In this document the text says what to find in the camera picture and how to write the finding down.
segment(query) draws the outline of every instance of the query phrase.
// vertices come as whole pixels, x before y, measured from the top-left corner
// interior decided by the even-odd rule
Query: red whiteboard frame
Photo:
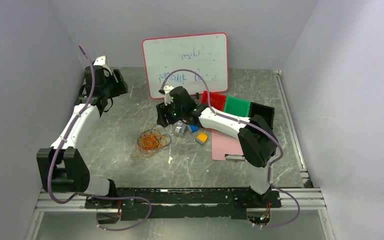
[[[199,34],[189,34],[189,35],[179,35],[179,36],[163,36],[163,37],[152,37],[152,38],[146,38],[142,41],[142,54],[143,54],[143,61],[145,62],[145,73],[146,73],[146,80],[148,82],[148,93],[149,96],[154,100],[163,99],[162,97],[153,98],[151,96],[151,87],[150,87],[150,80],[148,78],[148,68],[147,68],[147,60],[145,58],[145,49],[144,49],[144,42],[147,40],[156,40],[156,39],[172,39],[172,38],[182,38],[182,37],[192,37],[192,36],[203,36],[203,35],[214,35],[214,34],[224,34],[226,36],[226,58],[227,58],[227,89],[224,91],[215,91],[212,93],[225,93],[229,90],[229,41],[228,41],[228,35],[225,32],[211,32],[211,33],[199,33]]]

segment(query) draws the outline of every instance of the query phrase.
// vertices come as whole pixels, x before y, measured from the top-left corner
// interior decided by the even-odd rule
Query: marble-pattern surface
[[[249,186],[249,163],[212,160],[209,129],[184,136],[172,135],[170,147],[156,155],[131,158],[138,135],[156,124],[156,105],[161,100],[150,98],[144,68],[126,67],[120,71],[129,92],[114,98],[113,107],[93,127],[81,152],[92,174],[114,180],[117,187]],[[273,165],[273,183],[278,187],[302,187],[299,164],[272,71],[231,69],[226,95],[275,108],[273,131],[284,148],[284,157]],[[164,130],[159,126],[159,130],[174,134],[173,127]],[[194,142],[200,132],[209,136],[203,146]]]

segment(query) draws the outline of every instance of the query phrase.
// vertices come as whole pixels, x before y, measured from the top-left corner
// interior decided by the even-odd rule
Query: green block
[[[226,104],[224,105],[224,112],[238,117],[248,117],[250,105],[250,101],[227,96]]]

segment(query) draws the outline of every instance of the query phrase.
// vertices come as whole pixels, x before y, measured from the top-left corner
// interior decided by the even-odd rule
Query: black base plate
[[[269,190],[263,196],[249,187],[222,188],[118,188],[119,197],[142,197],[152,204],[150,219],[231,217],[248,219],[247,208],[272,208],[282,206],[279,192]],[[123,200],[121,220],[131,221],[143,218],[149,206],[138,200]],[[86,200],[86,209],[117,209],[117,201],[102,201],[96,198]]]

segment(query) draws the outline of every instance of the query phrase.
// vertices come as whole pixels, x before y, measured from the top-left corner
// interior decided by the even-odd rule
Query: small cube
[[[196,131],[198,131],[200,129],[199,126],[195,126],[195,125],[188,125],[187,128],[189,129],[189,131],[191,133],[195,133]]]
[[[181,121],[178,121],[174,133],[176,133],[177,135],[183,135],[185,133],[185,130],[186,124],[182,123]]]
[[[200,133],[195,138],[195,142],[199,143],[200,145],[204,145],[207,140],[208,140],[208,136],[205,133]]]

